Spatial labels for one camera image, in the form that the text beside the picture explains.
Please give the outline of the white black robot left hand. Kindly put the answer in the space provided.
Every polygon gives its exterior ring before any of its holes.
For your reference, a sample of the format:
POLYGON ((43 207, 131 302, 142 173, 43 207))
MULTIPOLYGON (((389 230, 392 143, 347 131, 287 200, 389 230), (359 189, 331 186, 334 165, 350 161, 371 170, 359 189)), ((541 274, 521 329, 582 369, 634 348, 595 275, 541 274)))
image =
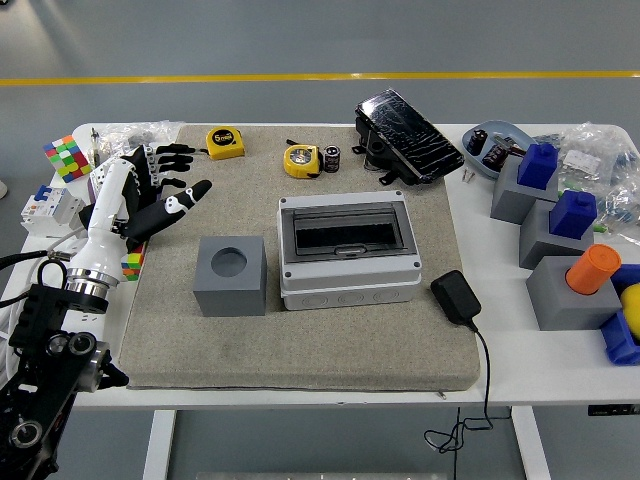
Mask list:
POLYGON ((184 144, 141 145, 101 166, 95 201, 83 210, 87 242, 68 266, 68 290, 116 287, 129 248, 177 223, 204 197, 211 181, 188 187, 166 176, 188 171, 194 153, 184 144))

